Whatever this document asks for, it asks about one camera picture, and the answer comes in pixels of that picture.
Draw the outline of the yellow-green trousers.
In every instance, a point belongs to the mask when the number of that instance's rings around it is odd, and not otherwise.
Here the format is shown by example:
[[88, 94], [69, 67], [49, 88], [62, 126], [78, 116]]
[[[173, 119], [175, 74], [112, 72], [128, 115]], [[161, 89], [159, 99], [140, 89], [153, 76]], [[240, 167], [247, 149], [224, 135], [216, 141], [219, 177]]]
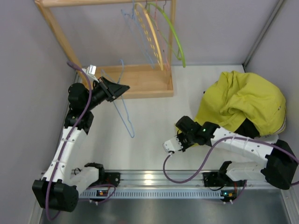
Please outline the yellow-green trousers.
[[203, 94], [194, 121], [234, 132], [246, 119], [264, 119], [274, 129], [286, 126], [286, 99], [281, 90], [255, 73], [222, 72]]

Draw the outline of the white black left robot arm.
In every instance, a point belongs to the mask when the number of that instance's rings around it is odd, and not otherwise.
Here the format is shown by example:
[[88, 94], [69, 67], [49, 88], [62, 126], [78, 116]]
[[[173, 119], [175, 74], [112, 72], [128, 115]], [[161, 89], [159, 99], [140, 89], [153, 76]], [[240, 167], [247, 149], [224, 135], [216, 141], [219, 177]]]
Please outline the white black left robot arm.
[[72, 212], [83, 191], [91, 186], [107, 184], [107, 175], [101, 164], [89, 162], [76, 176], [72, 176], [72, 167], [90, 131], [94, 118], [91, 110], [103, 101], [113, 102], [129, 89], [128, 85], [113, 83], [104, 77], [93, 82], [92, 90], [82, 83], [69, 87], [69, 111], [59, 146], [48, 170], [32, 185], [41, 208]]

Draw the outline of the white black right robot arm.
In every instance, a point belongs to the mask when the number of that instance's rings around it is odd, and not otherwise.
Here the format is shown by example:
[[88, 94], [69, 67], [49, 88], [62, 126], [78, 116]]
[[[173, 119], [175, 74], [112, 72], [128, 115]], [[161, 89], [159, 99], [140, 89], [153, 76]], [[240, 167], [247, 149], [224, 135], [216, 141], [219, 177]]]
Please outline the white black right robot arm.
[[168, 141], [167, 151], [184, 152], [195, 144], [225, 149], [247, 158], [248, 162], [226, 161], [219, 169], [220, 175], [234, 182], [265, 180], [279, 189], [291, 187], [299, 161], [288, 143], [277, 136], [252, 139], [215, 123], [200, 125], [188, 116], [183, 116], [176, 127], [180, 133]]

